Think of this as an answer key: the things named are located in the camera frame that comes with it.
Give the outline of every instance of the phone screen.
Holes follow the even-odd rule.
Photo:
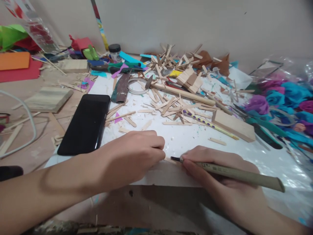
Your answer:
[[[90,153],[101,145],[108,95],[83,95],[58,149],[58,155]]]

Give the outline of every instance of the pencil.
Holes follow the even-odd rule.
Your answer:
[[[229,137],[231,137],[231,138],[233,138],[233,139],[235,139],[235,140],[239,140],[239,138],[238,138],[237,136],[235,136],[234,134],[232,134],[232,133],[230,133],[230,132],[228,132],[228,131],[226,131],[226,130],[224,130],[224,129],[222,129],[222,128],[216,126],[216,125],[214,125],[213,123],[208,122],[208,121],[206,121],[206,120],[203,120],[203,119],[200,118],[200,117],[196,117],[195,115],[192,115],[192,113],[191,113],[191,112],[188,112],[187,110],[183,110],[183,112],[186,113],[186,114],[189,115],[189,116],[192,116],[192,117],[193,117],[194,119],[196,119],[197,121],[200,121],[200,122],[202,122],[202,123],[208,125],[209,127],[212,127],[212,128],[214,128],[215,130],[218,130],[219,132],[222,132],[223,134],[228,135]]]

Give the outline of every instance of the jar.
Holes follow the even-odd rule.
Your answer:
[[[120,44],[111,44],[109,46],[109,51],[111,54],[111,58],[114,62],[116,63],[122,62],[122,58],[120,57],[120,52],[121,52]]]

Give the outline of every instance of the pen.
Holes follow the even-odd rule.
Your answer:
[[[171,160],[183,163],[182,158],[171,157]],[[285,192],[285,186],[277,177],[265,176],[261,174],[252,173],[249,171],[239,170],[231,167],[215,165],[211,163],[196,162],[198,166],[205,171],[226,176],[232,179],[240,180],[254,185],[259,185],[265,188],[274,189],[280,192]]]

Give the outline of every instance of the white wall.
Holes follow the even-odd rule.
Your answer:
[[[310,0],[96,0],[108,43],[129,53],[202,49],[230,52],[251,72],[270,54],[312,57]]]
[[[98,52],[105,47],[90,0],[30,0],[59,45],[70,46],[73,38],[89,37]],[[0,2],[0,24],[18,23]]]

